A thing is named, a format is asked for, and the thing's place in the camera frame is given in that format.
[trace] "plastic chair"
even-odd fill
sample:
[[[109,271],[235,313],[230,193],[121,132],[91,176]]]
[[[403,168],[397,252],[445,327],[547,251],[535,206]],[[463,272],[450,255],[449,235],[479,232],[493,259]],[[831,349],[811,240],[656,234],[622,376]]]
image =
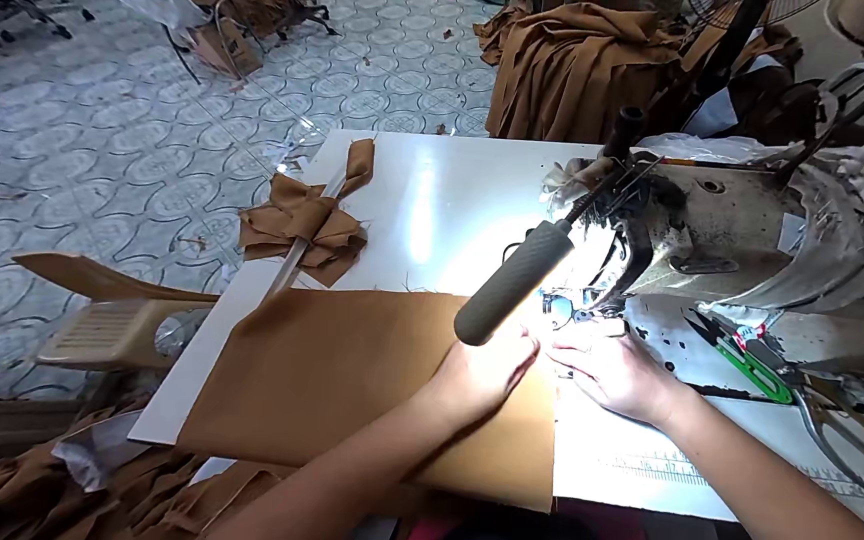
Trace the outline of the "plastic chair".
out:
[[[167,369],[173,359],[156,350],[159,325],[172,313],[211,308],[219,300],[215,294],[126,276],[79,254],[29,252],[12,260],[92,301],[49,338],[35,359],[40,364],[101,371]]]

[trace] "patterned floor tile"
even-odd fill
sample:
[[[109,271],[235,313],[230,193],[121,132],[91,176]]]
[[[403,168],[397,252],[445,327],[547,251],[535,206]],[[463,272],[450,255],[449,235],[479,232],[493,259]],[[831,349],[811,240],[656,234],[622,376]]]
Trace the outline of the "patterned floor tile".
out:
[[[0,397],[70,397],[87,381],[29,360],[87,299],[12,256],[82,253],[219,292],[241,264],[238,211],[268,200],[273,173],[303,178],[330,130],[488,135],[496,69],[471,25],[499,6],[320,3],[339,34],[305,22],[264,53],[249,42],[263,65],[245,80],[190,54],[193,80],[162,28],[115,0],[85,0],[91,23],[61,13],[71,40],[16,19],[19,41],[0,50]]]

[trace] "fabric pile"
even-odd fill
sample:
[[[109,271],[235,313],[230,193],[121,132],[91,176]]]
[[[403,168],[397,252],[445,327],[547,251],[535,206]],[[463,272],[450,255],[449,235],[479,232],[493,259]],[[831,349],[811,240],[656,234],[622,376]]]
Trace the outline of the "fabric pile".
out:
[[[512,25],[531,13],[525,0],[510,0],[485,24],[472,24],[472,31],[478,37],[479,48],[482,49],[482,62],[489,66],[497,65],[502,60],[502,48],[509,38]]]
[[[496,138],[601,143],[619,109],[648,109],[679,59],[654,11],[592,3],[522,17],[502,43],[486,129]]]
[[[112,408],[86,416],[74,433],[114,415]],[[167,530],[172,498],[205,462],[203,457],[149,448],[108,479],[101,491],[86,493],[62,460],[52,455],[56,442],[38,445],[18,457],[0,459],[0,538],[15,540],[92,540],[193,538],[148,534]]]
[[[276,173],[269,202],[242,210],[239,245],[245,260],[285,255],[296,238],[309,242],[298,266],[314,280],[332,287],[355,263],[365,247],[365,230],[336,205],[373,177],[376,144],[370,138],[348,147],[345,183],[338,198],[323,197],[324,185],[306,185]]]
[[[79,430],[140,411],[145,401],[97,411],[53,441],[18,457],[0,459],[0,540],[202,538],[297,470],[236,461],[223,472],[191,483],[205,457],[147,447],[107,471],[102,488],[84,489],[66,463],[53,455],[54,448]],[[426,490],[403,484],[390,490],[371,511],[411,516],[425,500]]]

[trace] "white paper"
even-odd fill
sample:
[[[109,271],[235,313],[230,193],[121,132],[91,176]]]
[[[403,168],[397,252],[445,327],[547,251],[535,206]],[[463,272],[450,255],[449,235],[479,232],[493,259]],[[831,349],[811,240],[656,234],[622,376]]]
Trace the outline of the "white paper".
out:
[[[806,233],[806,218],[786,212],[782,215],[782,228],[778,233],[775,249],[786,255],[795,256]]]

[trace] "brown fabric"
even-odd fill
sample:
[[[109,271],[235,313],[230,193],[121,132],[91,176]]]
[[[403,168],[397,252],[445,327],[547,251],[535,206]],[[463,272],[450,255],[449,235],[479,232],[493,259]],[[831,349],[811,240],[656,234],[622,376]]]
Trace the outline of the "brown fabric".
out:
[[[406,400],[455,341],[466,298],[291,289],[234,327],[176,447],[302,466]],[[548,511],[553,388],[536,365],[505,406],[416,481]]]
[[[647,108],[678,60],[654,11],[583,2],[515,22],[505,40],[486,129],[497,138],[599,143],[618,110]]]
[[[352,142],[345,163],[342,199],[362,188],[373,177],[376,144],[370,138]],[[295,238],[311,245],[298,266],[320,284],[332,287],[353,264],[366,244],[365,231],[355,218],[336,207],[337,201],[323,197],[326,187],[306,185],[275,173],[271,177],[269,202],[239,212],[239,245],[245,260],[283,256]]]
[[[131,408],[97,411],[66,435]],[[205,461],[170,448],[149,448],[115,471],[106,489],[87,494],[52,456],[56,440],[0,459],[0,539],[130,540],[132,525],[145,519],[139,514],[167,501]]]
[[[499,9],[485,24],[472,24],[472,31],[479,39],[482,49],[482,62],[495,66],[502,60],[502,49],[509,37],[512,25],[532,13],[525,0],[511,0]]]

